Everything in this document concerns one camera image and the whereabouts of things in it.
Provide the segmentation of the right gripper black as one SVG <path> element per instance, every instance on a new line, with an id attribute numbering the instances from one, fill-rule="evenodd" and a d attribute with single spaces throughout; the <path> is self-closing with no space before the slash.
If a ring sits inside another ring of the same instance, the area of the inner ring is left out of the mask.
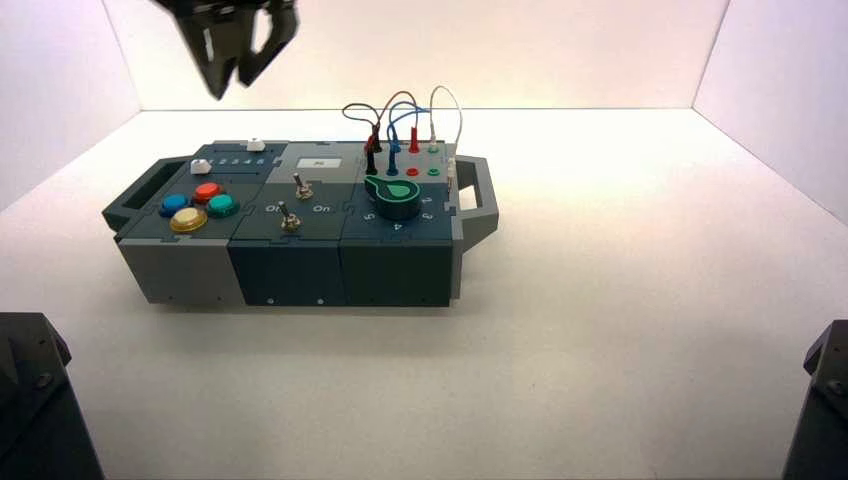
<path id="1" fill-rule="evenodd" d="M 295 1 L 155 0 L 170 11 L 209 94 L 220 100 L 237 64 L 238 77 L 249 87 L 295 37 L 299 20 Z M 241 10 L 240 47 L 234 11 Z M 253 48 L 258 12 L 270 17 L 270 31 L 259 50 Z"/>

